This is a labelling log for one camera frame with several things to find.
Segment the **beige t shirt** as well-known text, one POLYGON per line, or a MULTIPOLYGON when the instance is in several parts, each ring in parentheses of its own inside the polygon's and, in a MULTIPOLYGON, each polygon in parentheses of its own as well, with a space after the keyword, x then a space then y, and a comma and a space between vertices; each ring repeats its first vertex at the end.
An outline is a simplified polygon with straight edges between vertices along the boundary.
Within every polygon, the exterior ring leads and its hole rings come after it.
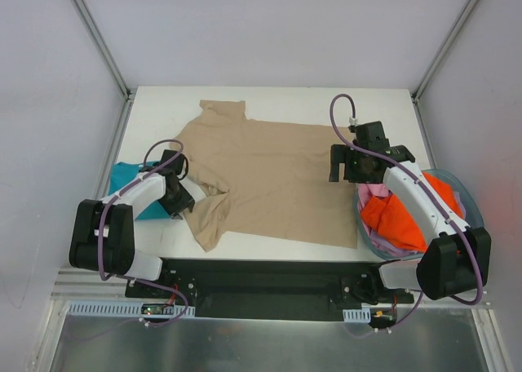
POLYGON ((243 101, 200 107, 176 138, 206 195, 185 215, 203 250, 226 232, 356 247, 356 187, 329 181, 331 127, 252 120, 243 101))

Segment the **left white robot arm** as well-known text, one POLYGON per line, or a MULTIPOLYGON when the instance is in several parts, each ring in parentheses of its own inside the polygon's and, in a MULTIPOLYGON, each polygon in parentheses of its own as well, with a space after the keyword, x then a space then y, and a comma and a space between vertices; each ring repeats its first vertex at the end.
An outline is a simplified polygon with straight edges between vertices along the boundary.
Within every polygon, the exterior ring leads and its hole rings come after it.
POLYGON ((171 219, 191 211, 195 200, 181 184, 187 175, 185 155, 166 149, 160 161, 139 168, 124 187, 98 201, 81 201, 69 248, 70 265, 97 271, 103 278, 143 279, 144 288, 153 297, 167 296, 173 280, 162 271, 160 257, 137 249, 135 221, 154 205, 171 219))

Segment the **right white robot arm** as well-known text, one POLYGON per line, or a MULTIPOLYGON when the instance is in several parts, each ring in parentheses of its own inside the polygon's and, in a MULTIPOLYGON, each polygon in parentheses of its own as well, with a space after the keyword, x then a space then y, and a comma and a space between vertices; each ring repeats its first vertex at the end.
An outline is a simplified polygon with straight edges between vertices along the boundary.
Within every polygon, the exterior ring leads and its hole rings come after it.
POLYGON ((367 281, 369 297, 382 303, 396 288, 410 288, 431 300, 477 305, 488 280, 488 231, 465 220, 449 184, 423 171, 404 145, 390 145, 381 122, 352 119, 349 131, 350 139, 334 128, 342 142, 330 149, 330 181, 356 185, 363 234, 417 254, 382 264, 367 281))

